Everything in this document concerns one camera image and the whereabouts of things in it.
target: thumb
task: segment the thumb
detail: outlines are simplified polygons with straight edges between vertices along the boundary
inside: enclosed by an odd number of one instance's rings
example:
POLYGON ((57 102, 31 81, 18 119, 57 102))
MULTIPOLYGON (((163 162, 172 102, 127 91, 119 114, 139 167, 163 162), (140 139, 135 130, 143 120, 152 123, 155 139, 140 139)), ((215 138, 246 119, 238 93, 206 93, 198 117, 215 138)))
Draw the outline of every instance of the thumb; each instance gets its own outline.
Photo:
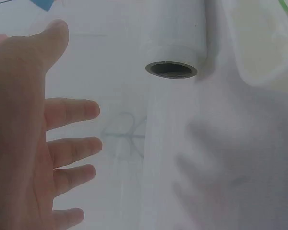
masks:
POLYGON ((68 25, 63 20, 54 20, 42 33, 31 36, 28 40, 47 72, 66 50, 69 41, 68 25))
POLYGON ((17 73, 30 69, 45 74, 63 55, 69 41, 68 25, 53 21, 43 32, 31 37, 10 37, 0 43, 0 69, 17 73))

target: white plastic container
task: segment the white plastic container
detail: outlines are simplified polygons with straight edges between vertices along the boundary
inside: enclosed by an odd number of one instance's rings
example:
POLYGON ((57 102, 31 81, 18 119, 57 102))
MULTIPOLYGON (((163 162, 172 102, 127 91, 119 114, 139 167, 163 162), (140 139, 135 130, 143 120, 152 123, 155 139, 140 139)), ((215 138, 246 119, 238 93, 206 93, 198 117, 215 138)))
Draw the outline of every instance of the white plastic container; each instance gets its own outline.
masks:
POLYGON ((288 10, 279 0, 222 3, 240 76, 251 86, 288 92, 288 10))

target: cardboard tube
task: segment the cardboard tube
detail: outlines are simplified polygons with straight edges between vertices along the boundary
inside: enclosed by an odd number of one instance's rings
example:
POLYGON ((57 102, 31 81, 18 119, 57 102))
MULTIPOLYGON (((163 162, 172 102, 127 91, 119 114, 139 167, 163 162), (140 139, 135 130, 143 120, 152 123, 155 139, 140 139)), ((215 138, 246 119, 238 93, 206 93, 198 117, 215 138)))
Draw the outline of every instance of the cardboard tube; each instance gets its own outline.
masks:
POLYGON ((204 0, 147 0, 142 38, 149 73, 197 75, 207 56, 204 0))

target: white surface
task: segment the white surface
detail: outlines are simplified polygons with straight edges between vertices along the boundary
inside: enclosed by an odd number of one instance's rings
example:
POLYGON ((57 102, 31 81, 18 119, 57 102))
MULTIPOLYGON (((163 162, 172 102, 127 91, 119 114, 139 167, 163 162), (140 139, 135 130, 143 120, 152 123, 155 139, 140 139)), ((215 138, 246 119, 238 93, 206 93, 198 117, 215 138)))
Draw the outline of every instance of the white surface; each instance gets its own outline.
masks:
POLYGON ((140 230, 288 230, 288 96, 241 80, 206 2, 207 69, 152 81, 140 230))
POLYGON ((240 76, 288 93, 288 12, 279 1, 222 2, 240 76))
POLYGON ((141 39, 144 68, 177 62, 199 71, 207 56, 204 0, 147 0, 141 39))

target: hand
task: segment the hand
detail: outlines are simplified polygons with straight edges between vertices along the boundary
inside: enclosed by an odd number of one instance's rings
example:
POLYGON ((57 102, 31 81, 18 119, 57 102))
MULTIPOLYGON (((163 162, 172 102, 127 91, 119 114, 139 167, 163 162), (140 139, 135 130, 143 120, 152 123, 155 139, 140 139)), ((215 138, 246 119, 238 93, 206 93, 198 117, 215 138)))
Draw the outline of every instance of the hand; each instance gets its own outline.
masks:
POLYGON ((55 21, 31 37, 0 43, 0 230, 65 230, 80 209, 53 211, 53 199, 95 176, 92 165, 56 169, 98 153, 97 138, 46 142, 48 130, 99 115, 89 100, 45 100, 45 74, 64 53, 68 26, 55 21))

